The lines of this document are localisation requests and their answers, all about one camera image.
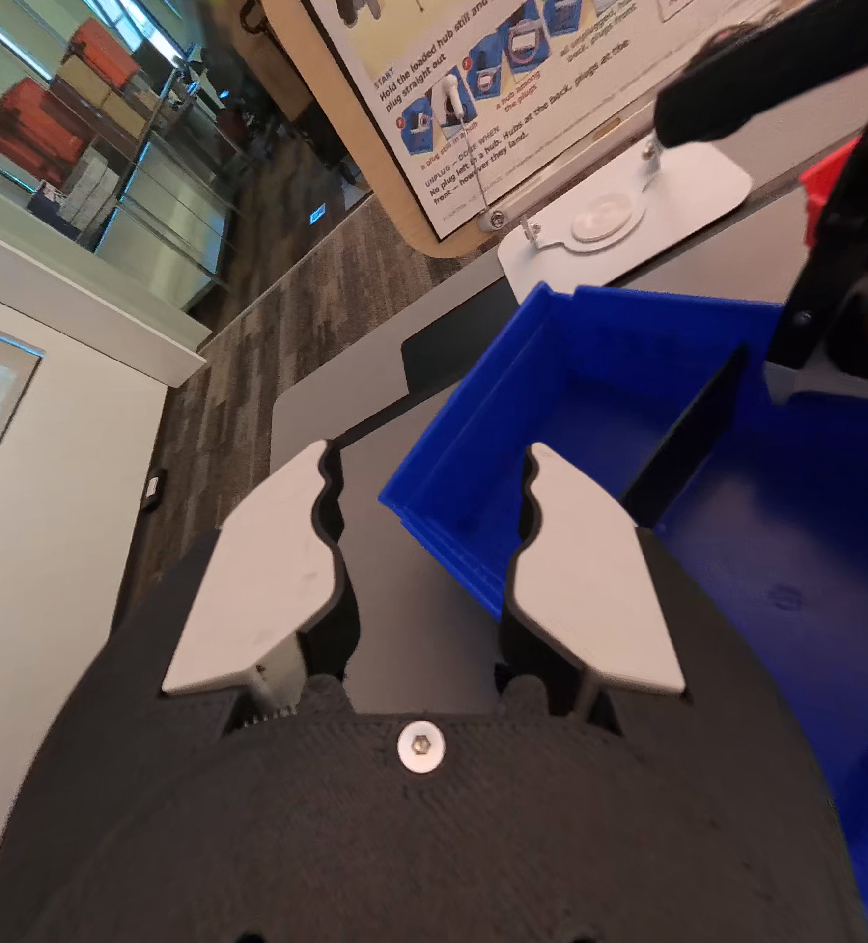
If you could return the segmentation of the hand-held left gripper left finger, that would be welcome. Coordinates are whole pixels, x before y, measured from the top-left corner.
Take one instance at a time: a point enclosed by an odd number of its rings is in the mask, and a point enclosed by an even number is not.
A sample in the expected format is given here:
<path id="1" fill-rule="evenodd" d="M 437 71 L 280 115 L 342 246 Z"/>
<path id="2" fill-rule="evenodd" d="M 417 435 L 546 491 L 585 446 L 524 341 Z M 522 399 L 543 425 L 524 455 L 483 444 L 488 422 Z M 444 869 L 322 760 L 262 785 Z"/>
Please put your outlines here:
<path id="1" fill-rule="evenodd" d="M 229 514 L 163 694 L 241 689 L 262 711 L 294 711 L 309 678 L 345 681 L 360 620 L 338 545 L 343 488 L 337 444 L 316 440 Z"/>

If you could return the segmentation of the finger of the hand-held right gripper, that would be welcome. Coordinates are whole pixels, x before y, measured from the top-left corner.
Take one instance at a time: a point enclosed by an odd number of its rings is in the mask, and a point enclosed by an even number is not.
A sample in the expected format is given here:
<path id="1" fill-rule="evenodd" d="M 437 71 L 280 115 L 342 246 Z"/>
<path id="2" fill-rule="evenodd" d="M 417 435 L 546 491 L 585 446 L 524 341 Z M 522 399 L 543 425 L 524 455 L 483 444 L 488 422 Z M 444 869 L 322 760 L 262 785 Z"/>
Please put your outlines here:
<path id="1" fill-rule="evenodd" d="M 857 397 L 857 379 L 830 362 L 811 362 L 799 370 L 767 362 L 766 385 L 775 405 L 785 405 L 801 394 Z"/>

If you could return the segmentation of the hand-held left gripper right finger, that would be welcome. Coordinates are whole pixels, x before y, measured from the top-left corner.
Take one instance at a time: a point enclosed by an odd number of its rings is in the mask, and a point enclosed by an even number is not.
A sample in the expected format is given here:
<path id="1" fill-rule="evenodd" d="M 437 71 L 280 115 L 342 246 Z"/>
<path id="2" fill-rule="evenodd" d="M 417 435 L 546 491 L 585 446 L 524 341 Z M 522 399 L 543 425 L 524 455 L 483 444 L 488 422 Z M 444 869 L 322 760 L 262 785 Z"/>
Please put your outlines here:
<path id="1" fill-rule="evenodd" d="M 538 678 L 553 715 L 582 721 L 606 690 L 686 692 L 638 526 L 545 443 L 525 452 L 519 534 L 499 632 L 512 679 Z"/>

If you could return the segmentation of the red plastic bin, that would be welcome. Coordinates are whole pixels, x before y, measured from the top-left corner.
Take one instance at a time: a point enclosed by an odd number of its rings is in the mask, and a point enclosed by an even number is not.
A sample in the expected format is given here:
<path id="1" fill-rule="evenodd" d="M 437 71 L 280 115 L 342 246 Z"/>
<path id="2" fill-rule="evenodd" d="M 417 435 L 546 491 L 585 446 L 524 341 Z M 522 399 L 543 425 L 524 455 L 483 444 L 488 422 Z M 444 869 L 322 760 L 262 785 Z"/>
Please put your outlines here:
<path id="1" fill-rule="evenodd" d="M 857 136 L 849 140 L 841 148 L 817 161 L 799 177 L 806 199 L 805 245 L 808 250 L 813 250 L 816 246 L 817 226 L 821 213 L 828 203 L 852 151 L 860 143 L 860 138 L 861 136 Z"/>

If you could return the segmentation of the blue plastic bin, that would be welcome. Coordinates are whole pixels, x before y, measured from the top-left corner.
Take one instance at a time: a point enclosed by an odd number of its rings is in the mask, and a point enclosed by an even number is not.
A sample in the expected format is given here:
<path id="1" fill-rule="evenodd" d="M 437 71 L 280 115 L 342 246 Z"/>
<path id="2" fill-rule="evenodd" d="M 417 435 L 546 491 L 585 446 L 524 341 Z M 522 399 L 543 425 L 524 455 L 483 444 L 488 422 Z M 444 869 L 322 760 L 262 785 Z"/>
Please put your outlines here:
<path id="1" fill-rule="evenodd" d="M 868 400 L 774 405 L 778 305 L 534 289 L 379 494 L 500 616 L 520 544 L 526 448 L 621 499 L 740 344 L 731 428 L 652 529 L 745 637 L 802 725 L 836 801 L 868 919 Z"/>

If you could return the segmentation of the black bin divider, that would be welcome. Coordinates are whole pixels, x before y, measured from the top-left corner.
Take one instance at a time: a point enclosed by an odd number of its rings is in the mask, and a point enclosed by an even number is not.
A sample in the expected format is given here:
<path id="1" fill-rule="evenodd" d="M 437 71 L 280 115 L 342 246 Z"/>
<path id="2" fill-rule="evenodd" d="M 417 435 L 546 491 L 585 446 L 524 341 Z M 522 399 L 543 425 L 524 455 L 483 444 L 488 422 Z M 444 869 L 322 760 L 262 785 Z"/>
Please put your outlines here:
<path id="1" fill-rule="evenodd" d="M 734 349 L 676 419 L 626 489 L 620 504 L 635 525 L 653 529 L 659 523 L 731 428 L 749 358 L 746 344 Z"/>

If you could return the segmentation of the white stand base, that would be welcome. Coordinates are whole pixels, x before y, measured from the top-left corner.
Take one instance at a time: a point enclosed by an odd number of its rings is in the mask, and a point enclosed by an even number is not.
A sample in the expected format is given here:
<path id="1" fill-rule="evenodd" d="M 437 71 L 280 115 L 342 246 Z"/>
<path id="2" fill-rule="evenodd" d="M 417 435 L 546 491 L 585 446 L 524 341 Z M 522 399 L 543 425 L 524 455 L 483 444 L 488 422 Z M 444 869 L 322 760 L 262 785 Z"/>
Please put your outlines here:
<path id="1" fill-rule="evenodd" d="M 532 214 L 499 245 L 516 300 L 604 287 L 737 209 L 751 176 L 716 147 L 638 143 Z"/>

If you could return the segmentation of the wooden board stand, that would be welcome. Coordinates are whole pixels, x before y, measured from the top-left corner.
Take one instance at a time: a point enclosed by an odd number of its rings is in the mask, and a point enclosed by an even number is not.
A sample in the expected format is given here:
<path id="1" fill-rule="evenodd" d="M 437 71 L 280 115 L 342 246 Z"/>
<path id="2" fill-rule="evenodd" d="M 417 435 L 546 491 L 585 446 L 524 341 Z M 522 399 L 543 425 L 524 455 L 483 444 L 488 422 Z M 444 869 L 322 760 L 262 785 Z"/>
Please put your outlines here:
<path id="1" fill-rule="evenodd" d="M 653 91 L 640 96 L 490 204 L 485 218 L 475 217 L 440 241 L 310 9 L 299 1 L 263 1 L 261 6 L 277 41 L 365 174 L 395 228 L 409 246 L 424 255 L 455 258 L 473 252 L 493 234 L 516 223 L 527 210 L 561 188 L 569 188 L 587 171 L 600 168 L 652 131 Z"/>

